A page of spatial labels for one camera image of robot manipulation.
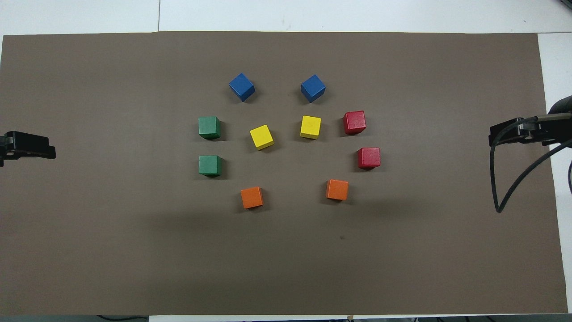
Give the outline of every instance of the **orange block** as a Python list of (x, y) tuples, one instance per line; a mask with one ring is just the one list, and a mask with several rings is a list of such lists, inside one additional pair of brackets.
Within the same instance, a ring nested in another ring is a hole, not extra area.
[(328, 180), (328, 186), (325, 190), (325, 196), (329, 199), (346, 200), (348, 199), (349, 182), (343, 180)]
[(258, 207), (264, 204), (262, 201), (262, 191), (260, 190), (260, 187), (240, 190), (240, 196), (243, 199), (244, 209)]

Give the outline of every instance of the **green block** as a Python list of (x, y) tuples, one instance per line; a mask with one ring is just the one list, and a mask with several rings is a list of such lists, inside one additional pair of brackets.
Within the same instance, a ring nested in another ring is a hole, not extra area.
[(201, 155), (198, 157), (198, 173), (206, 176), (221, 174), (223, 160), (218, 155)]
[(208, 140), (220, 138), (219, 119), (216, 116), (199, 117), (198, 134)]

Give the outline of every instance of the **black clamp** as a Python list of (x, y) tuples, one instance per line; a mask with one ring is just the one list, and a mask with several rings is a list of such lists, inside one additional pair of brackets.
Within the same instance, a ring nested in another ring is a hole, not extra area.
[(18, 131), (0, 136), (0, 167), (4, 166), (4, 160), (19, 158), (55, 159), (55, 147), (50, 145), (45, 136)]

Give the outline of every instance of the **table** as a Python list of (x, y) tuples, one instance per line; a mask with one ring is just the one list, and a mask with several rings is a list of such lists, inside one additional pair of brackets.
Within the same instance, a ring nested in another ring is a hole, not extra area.
[[(168, 30), (539, 33), (547, 110), (557, 100), (570, 95), (567, 85), (572, 83), (572, 62), (566, 57), (572, 49), (572, 11), (558, 1), (533, 1), (525, 5), (518, 1), (439, 1), (431, 4), (361, 1), (351, 6), (342, 1), (313, 4), (297, 1), (287, 5), (278, 1), (256, 5), (177, 0), (0, 2), (2, 35)], [(565, 171), (571, 158), (570, 149), (552, 158), (563, 266), (568, 277), (569, 311), (572, 311), (572, 234), (567, 232), (572, 227), (572, 219), (567, 215), (572, 213), (572, 198)], [(253, 318), (234, 316), (227, 319)]]

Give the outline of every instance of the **red block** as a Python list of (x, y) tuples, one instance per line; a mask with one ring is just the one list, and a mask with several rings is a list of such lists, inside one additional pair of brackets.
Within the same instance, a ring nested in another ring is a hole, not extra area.
[(372, 169), (381, 165), (379, 148), (361, 148), (357, 152), (357, 166), (362, 169)]
[(358, 134), (366, 129), (366, 115), (363, 111), (347, 112), (344, 115), (346, 134)]

